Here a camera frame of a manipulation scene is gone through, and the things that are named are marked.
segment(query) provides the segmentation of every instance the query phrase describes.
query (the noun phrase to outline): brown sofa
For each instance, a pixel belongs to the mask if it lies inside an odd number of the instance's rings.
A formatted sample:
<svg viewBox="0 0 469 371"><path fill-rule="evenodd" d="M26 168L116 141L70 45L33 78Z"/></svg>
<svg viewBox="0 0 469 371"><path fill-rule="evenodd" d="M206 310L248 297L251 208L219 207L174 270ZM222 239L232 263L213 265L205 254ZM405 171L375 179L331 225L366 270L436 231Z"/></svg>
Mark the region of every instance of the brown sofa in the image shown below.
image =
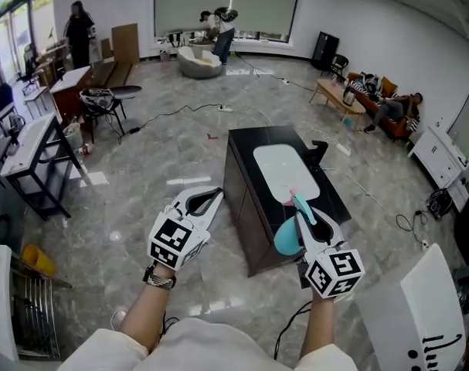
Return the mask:
<svg viewBox="0 0 469 371"><path fill-rule="evenodd" d="M356 80L357 78L361 77L362 75L359 73L348 74L348 78L350 80ZM397 86L387 80L386 77L383 77L382 88L385 90L383 96L391 97L392 94L396 91ZM361 92L356 92L356 100L363 105L370 117L375 117L375 114L379 107L373 100L371 100L368 96L362 94ZM390 122L387 117L384 117L382 118L382 120L380 120L379 125L385 131L385 133L387 133L387 135L394 141L399 138L408 138L412 134L411 131L406 130L406 120L401 120L400 122L394 124Z"/></svg>

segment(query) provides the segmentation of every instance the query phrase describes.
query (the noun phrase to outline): shoe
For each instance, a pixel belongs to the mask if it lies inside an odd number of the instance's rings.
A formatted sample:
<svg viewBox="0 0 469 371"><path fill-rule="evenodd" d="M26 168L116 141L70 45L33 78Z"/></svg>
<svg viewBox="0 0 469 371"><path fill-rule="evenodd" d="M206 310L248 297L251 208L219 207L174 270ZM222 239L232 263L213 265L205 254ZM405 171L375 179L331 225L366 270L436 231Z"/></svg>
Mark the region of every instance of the shoe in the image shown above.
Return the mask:
<svg viewBox="0 0 469 371"><path fill-rule="evenodd" d="M365 133L370 133L370 132L373 132L374 130L375 130L375 125L370 124L364 129L364 132Z"/></svg>

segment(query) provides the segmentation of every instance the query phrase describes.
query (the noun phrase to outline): loudspeaker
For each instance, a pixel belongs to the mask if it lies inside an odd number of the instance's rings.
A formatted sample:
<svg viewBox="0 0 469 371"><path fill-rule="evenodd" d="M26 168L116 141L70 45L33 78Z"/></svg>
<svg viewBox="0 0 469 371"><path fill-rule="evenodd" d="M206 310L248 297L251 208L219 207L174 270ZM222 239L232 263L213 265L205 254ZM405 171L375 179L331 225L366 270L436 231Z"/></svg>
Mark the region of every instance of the loudspeaker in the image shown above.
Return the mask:
<svg viewBox="0 0 469 371"><path fill-rule="evenodd" d="M338 44L339 39L337 37L320 32L317 46L314 48L313 57L311 58L311 64L319 70L330 71Z"/></svg>

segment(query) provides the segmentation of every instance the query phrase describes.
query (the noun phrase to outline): marble floor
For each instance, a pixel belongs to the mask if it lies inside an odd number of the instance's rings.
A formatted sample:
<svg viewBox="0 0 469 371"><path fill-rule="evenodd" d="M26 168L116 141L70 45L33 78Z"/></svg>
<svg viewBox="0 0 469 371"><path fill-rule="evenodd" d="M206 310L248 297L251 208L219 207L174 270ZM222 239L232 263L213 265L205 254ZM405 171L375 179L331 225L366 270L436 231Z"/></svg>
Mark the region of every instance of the marble floor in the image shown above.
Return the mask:
<svg viewBox="0 0 469 371"><path fill-rule="evenodd" d="M314 88L319 72L308 62L246 56L254 66L303 87ZM64 204L72 218L57 215L43 222L31 211L25 221L25 243L37 243L57 266L57 274L73 288L58 290L59 341L69 355L96 328L110 328L110 317L132 304L149 264L146 238L159 211L184 185L166 185L169 179L209 176L208 185L221 186L229 129L266 126L265 113L275 124L292 124L308 147L323 139L323 131L351 150L347 157L330 146L321 165L351 175L395 216L411 217L424 209L433 188L417 162L407 158L404 144L392 143L378 130L374 134L340 131L342 114L323 105L318 95L308 104L311 92L285 84L231 57L226 72L211 80L193 80L180 74L178 63L144 62L131 72L129 84L143 92L125 103L124 130L142 125L157 114L170 114L186 104L235 104L237 113L219 113L216 107L183 110L171 117L149 122L136 134L117 141L103 120L96 128L91 155L81 157L93 181L73 179L66 188ZM362 125L368 124L366 117ZM342 226L351 247L357 248L366 268L360 288L379 279L402 260L419 253L421 246L410 233L348 177L328 171L352 220ZM451 268L461 264L453 237L454 215L430 218L418 226L422 239L442 248ZM233 325L249 334L271 356L280 330L296 310L311 298L299 288L296 267L286 265L246 277L246 264L236 230L225 202L211 228L211 240L199 256L178 273L168 316L195 316ZM336 343L359 369L379 369L359 310L347 297L336 304ZM282 338L279 360L297 362L304 337L306 316L298 316Z"/></svg>

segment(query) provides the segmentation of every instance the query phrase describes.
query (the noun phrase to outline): person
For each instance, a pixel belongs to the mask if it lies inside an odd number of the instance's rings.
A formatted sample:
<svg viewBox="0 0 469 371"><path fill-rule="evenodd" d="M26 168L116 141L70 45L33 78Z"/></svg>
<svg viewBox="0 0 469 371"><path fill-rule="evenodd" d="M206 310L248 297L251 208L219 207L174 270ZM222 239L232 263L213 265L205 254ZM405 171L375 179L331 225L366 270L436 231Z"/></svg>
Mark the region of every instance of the person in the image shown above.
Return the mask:
<svg viewBox="0 0 469 371"><path fill-rule="evenodd" d="M393 99L381 99L379 110L376 112L373 122L365 128L365 133L373 132L385 116L391 117L394 121L399 121L403 117L417 117L419 115L418 105L422 101L423 96L419 92Z"/></svg>
<svg viewBox="0 0 469 371"><path fill-rule="evenodd" d="M222 65L227 64L227 56L234 39L234 23L223 21L218 15L212 14L209 11L203 11L200 15L200 22L207 21L210 27L208 39L215 39L217 37L216 46L213 53L220 58Z"/></svg>
<svg viewBox="0 0 469 371"><path fill-rule="evenodd" d="M93 20L83 9L83 3L71 5L71 16L66 24L64 36L70 41L71 56L75 69L90 65L90 37L88 32L94 25Z"/></svg>
<svg viewBox="0 0 469 371"><path fill-rule="evenodd" d="M271 359L247 334L229 325L185 318L160 336L175 272L150 266L138 298L120 331L99 329L59 371L187 370L288 371ZM296 370L356 371L352 359L334 345L334 301L314 293L306 336Z"/></svg>

